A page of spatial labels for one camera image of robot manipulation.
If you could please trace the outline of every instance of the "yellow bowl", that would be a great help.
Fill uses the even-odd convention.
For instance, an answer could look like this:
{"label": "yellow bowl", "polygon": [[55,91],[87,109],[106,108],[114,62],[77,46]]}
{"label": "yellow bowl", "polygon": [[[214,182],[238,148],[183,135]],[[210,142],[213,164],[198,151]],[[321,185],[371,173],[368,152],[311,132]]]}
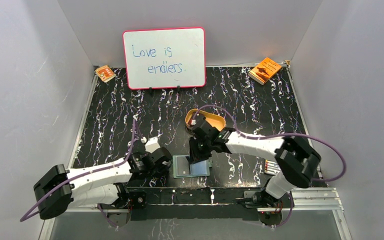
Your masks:
{"label": "yellow bowl", "polygon": [[[194,116],[194,114],[198,111],[198,109],[194,108],[190,111],[187,112],[186,114],[186,117],[184,118],[184,121],[186,123],[186,127],[188,129],[191,128],[191,126],[189,125],[189,121],[191,120],[191,118]],[[209,113],[209,112],[206,112],[206,111],[203,111],[203,110],[200,110],[199,111],[199,114],[202,114],[204,115],[205,117],[205,120],[213,127],[215,127],[217,130],[221,131],[223,128],[226,127],[226,120],[224,117],[222,116],[219,116],[219,115],[215,115],[215,114],[212,114],[212,113]]]}

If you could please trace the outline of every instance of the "whiteboard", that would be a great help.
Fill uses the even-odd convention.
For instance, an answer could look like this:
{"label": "whiteboard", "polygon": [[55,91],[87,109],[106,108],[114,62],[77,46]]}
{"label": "whiteboard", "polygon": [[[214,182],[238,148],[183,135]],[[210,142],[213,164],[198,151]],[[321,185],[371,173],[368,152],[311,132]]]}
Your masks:
{"label": "whiteboard", "polygon": [[127,83],[132,90],[202,87],[206,83],[202,27],[123,33]]}

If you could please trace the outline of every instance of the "marble tabletop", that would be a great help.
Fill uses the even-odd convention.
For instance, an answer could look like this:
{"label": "marble tabletop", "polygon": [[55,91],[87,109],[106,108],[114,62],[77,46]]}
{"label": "marble tabletop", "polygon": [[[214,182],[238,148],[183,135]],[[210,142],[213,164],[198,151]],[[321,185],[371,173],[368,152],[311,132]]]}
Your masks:
{"label": "marble tabletop", "polygon": [[[305,133],[292,85],[283,67],[261,85],[248,77],[249,67],[207,67],[206,85],[196,88],[130,90],[126,69],[113,69],[117,77],[97,81],[79,141],[73,168],[109,163],[125,156],[131,138],[133,116],[142,134],[158,136],[171,154],[187,155],[190,134],[186,113],[206,104],[227,109],[246,133],[272,135]],[[224,116],[218,109],[207,112]],[[233,122],[226,117],[228,127]],[[214,153],[208,177],[173,178],[173,168],[165,177],[129,182],[131,187],[259,187],[269,175],[264,159],[246,154]]]}

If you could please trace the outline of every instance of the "small orange book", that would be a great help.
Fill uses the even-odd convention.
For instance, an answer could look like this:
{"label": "small orange book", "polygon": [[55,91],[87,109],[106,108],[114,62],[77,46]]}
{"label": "small orange book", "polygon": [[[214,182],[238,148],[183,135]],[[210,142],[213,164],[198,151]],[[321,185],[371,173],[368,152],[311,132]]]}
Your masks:
{"label": "small orange book", "polygon": [[104,83],[116,77],[113,70],[111,70],[110,66],[108,65],[101,66],[100,68],[96,69],[95,72],[96,72],[96,75],[98,75],[98,77]]}
{"label": "small orange book", "polygon": [[281,65],[266,57],[262,62],[248,72],[248,76],[260,84],[265,84],[271,77],[279,72],[281,68]]}

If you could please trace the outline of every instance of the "white wall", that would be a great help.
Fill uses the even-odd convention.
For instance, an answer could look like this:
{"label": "white wall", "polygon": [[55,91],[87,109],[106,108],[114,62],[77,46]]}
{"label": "white wall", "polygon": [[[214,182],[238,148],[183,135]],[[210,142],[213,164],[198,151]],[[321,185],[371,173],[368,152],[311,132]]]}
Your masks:
{"label": "white wall", "polygon": [[38,239],[43,221],[19,219],[68,163],[92,75],[56,0],[0,0],[0,240]]}
{"label": "white wall", "polygon": [[[310,134],[347,159],[332,185],[353,238],[384,239],[384,1],[323,1],[291,65]],[[339,173],[339,159],[318,150],[324,174]]]}
{"label": "white wall", "polygon": [[206,64],[290,60],[322,0],[58,0],[94,65],[125,67],[125,30],[204,27]]}

